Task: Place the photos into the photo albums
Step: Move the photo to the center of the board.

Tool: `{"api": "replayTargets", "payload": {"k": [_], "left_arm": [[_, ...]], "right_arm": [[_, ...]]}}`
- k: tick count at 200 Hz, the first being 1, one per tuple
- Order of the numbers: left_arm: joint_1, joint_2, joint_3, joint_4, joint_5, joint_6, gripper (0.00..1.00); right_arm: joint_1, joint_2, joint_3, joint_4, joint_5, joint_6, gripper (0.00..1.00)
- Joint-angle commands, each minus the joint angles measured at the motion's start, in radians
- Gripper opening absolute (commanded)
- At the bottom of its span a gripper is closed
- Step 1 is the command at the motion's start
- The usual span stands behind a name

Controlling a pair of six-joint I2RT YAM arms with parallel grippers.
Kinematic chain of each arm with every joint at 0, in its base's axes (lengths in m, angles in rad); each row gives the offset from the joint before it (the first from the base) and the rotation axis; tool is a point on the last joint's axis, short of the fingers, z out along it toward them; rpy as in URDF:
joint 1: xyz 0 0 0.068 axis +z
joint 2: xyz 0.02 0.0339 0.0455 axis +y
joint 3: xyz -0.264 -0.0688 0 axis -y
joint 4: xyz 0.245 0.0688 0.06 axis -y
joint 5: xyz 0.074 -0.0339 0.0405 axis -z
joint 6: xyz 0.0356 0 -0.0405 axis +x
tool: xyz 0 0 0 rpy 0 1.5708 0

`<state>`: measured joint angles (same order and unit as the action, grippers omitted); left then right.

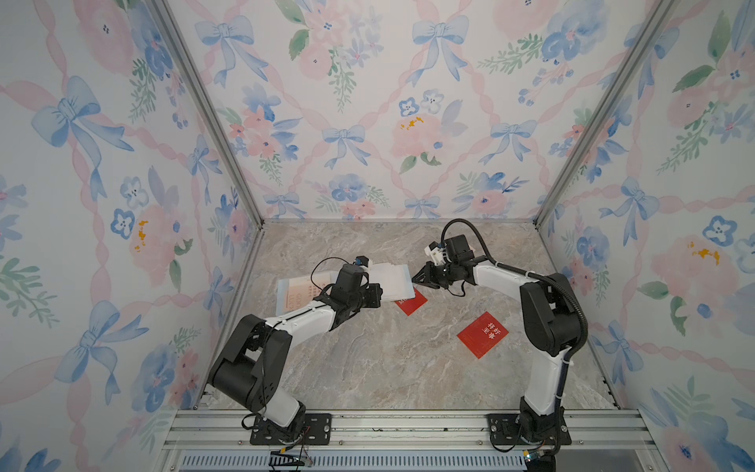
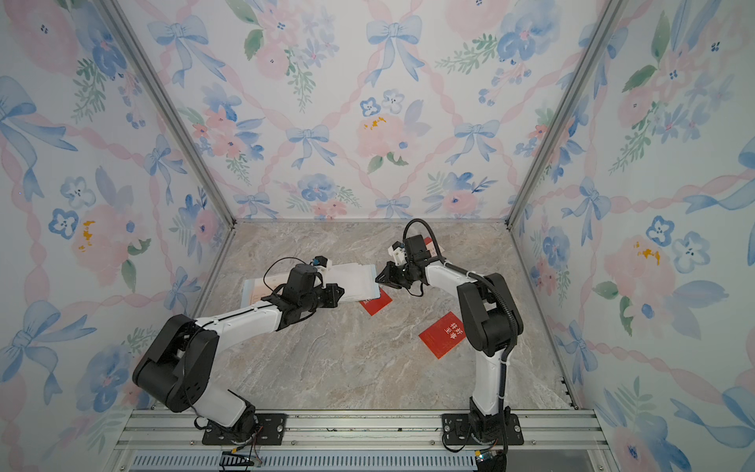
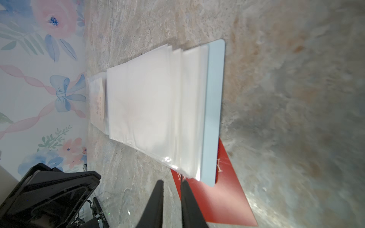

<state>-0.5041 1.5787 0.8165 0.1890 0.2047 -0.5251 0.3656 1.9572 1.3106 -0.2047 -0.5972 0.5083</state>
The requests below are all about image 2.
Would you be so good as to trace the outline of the red card gold text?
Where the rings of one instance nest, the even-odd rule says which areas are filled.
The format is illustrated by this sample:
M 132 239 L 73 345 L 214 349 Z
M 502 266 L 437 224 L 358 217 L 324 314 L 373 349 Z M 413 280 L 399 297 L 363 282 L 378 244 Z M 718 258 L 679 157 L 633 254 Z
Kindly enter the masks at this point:
M 424 332 L 421 332 L 419 337 L 436 359 L 442 359 L 458 344 L 466 340 L 466 332 L 460 318 L 456 314 L 448 312 Z

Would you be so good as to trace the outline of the pink good luck card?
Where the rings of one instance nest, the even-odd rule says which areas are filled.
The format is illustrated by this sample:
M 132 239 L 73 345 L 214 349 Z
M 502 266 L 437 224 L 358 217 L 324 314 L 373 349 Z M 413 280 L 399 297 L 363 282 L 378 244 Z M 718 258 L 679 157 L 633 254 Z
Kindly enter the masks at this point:
M 284 277 L 272 277 L 263 281 L 261 278 L 249 279 L 246 281 L 245 290 L 247 292 L 246 298 L 249 305 L 258 303 L 263 299 L 271 295 L 271 292 L 279 285 L 283 285 L 286 282 Z

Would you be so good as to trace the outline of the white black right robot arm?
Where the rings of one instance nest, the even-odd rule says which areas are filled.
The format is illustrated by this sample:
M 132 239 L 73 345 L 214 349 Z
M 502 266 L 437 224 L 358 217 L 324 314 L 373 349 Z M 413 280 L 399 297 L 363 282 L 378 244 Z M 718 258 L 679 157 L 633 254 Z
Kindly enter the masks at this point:
M 454 265 L 440 253 L 433 254 L 424 238 L 416 235 L 389 247 L 389 261 L 376 283 L 406 290 L 419 283 L 456 299 L 466 339 L 477 351 L 469 420 L 480 432 L 501 427 L 508 358 L 523 334 L 523 322 L 505 278 Z

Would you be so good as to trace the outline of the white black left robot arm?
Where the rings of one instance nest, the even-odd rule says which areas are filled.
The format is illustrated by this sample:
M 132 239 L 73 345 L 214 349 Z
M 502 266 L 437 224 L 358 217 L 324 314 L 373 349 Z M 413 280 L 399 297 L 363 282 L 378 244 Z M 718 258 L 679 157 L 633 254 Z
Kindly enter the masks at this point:
M 174 413 L 191 410 L 225 434 L 250 436 L 257 430 L 255 406 L 212 384 L 216 357 L 241 342 L 299 324 L 320 309 L 335 308 L 344 294 L 317 267 L 299 264 L 284 284 L 248 307 L 196 320 L 175 315 L 133 371 L 133 383 Z

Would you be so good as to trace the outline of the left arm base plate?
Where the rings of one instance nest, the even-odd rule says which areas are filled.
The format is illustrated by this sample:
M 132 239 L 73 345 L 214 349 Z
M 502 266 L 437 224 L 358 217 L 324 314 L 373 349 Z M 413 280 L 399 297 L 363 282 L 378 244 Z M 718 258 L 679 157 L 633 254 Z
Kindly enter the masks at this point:
M 241 418 L 234 426 L 208 422 L 204 427 L 204 446 L 281 446 L 288 416 L 284 413 L 256 413 Z

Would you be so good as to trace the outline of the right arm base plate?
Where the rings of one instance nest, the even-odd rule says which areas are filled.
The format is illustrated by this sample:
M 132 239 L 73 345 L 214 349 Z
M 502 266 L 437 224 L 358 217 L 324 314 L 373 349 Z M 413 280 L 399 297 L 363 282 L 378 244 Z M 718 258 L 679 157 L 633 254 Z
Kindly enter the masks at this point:
M 518 417 L 490 415 L 483 419 L 471 413 L 446 413 L 442 419 L 442 441 L 446 446 L 523 446 Z

